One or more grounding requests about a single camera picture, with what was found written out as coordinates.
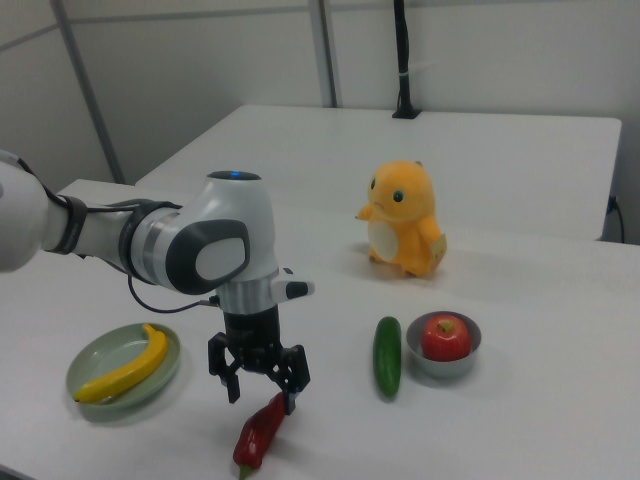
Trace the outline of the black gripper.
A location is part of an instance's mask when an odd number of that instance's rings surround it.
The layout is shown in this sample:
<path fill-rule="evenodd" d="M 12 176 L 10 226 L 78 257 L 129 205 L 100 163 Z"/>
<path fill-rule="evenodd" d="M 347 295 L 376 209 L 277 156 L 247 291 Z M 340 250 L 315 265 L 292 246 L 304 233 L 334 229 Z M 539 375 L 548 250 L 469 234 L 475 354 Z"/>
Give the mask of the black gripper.
<path fill-rule="evenodd" d="M 208 341 L 208 365 L 226 387 L 228 401 L 240 398 L 238 369 L 268 374 L 282 392 L 283 413 L 290 415 L 310 373 L 302 345 L 282 347 L 278 307 L 246 315 L 224 313 L 224 323 L 226 334 L 218 332 Z"/>

